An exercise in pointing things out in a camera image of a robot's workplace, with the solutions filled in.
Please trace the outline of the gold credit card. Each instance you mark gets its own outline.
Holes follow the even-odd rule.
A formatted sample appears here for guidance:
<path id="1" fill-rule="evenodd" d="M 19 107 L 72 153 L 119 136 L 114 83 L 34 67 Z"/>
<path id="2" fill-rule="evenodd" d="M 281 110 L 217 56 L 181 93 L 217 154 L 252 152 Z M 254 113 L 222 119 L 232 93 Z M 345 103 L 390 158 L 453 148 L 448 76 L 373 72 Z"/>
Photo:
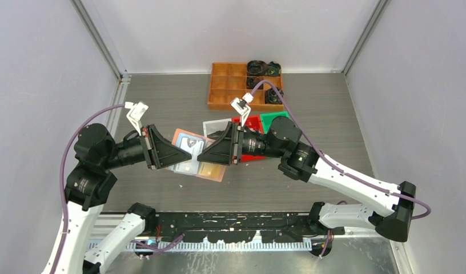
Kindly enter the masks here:
<path id="1" fill-rule="evenodd" d="M 221 172 L 221 165 L 201 162 L 199 166 L 198 176 L 210 180 L 216 180 Z"/>

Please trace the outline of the tan leather card holder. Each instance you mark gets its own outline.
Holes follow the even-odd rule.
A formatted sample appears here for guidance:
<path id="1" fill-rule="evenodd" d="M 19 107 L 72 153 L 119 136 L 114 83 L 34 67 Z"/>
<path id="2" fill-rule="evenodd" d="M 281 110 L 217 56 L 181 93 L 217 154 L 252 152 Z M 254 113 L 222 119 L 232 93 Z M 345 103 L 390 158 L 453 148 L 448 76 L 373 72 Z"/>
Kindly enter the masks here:
<path id="1" fill-rule="evenodd" d="M 226 166 L 214 163 L 200 162 L 197 156 L 201 154 L 214 141 L 202 135 L 177 128 L 172 140 L 176 147 L 188 152 L 190 160 L 174 164 L 168 169 L 176 174 L 195 176 L 198 178 L 221 182 Z"/>

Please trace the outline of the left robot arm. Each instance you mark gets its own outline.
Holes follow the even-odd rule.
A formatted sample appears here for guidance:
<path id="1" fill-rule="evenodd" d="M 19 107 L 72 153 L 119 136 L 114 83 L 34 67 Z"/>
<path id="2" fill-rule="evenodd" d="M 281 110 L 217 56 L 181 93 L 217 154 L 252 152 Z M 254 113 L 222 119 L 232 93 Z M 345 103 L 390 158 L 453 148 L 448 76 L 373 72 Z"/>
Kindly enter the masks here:
<path id="1" fill-rule="evenodd" d="M 157 170 L 192 156 L 165 139 L 153 125 L 129 132 L 119 143 L 104 125 L 87 125 L 78 132 L 74 151 L 78 164 L 65 181 L 60 231 L 44 273 L 105 273 L 137 236 L 158 230 L 155 209 L 135 203 L 97 247 L 87 250 L 95 223 L 117 182 L 113 169 L 144 162 Z"/>

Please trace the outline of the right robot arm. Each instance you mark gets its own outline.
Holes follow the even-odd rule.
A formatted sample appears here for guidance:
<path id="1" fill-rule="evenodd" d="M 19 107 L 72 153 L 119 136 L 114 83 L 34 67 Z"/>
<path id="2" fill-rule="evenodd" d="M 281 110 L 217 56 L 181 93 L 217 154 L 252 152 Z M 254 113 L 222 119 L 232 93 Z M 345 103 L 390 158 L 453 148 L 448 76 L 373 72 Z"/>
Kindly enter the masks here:
<path id="1" fill-rule="evenodd" d="M 292 180 L 330 188 L 358 204 L 316 202 L 307 218 L 308 227 L 320 235 L 338 227 L 372 229 L 396 242 L 408 240 L 416 187 L 404 181 L 376 180 L 334 161 L 301 142 L 302 131 L 288 117 L 276 117 L 265 134 L 229 122 L 222 135 L 197 159 L 229 166 L 243 156 L 278 158 L 278 169 Z"/>

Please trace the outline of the silver grey credit card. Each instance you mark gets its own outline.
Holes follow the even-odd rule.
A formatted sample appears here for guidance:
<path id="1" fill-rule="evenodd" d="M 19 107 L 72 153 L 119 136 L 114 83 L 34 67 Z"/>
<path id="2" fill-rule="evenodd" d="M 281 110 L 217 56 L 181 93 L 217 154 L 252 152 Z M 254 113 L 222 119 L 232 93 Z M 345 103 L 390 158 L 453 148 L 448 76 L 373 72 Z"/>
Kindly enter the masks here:
<path id="1" fill-rule="evenodd" d="M 196 159 L 203 151 L 205 141 L 195 136 L 184 135 L 178 138 L 178 145 L 179 148 L 191 154 L 192 159 Z"/>

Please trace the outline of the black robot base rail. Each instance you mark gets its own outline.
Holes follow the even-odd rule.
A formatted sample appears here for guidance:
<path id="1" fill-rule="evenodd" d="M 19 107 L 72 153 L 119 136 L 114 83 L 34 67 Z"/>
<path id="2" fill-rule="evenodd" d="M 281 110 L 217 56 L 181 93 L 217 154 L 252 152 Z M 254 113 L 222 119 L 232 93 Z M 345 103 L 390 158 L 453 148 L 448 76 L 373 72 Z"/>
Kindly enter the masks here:
<path id="1" fill-rule="evenodd" d="M 158 212 L 146 222 L 139 255 L 166 252 L 308 251 L 327 255 L 344 227 L 320 228 L 307 212 Z"/>

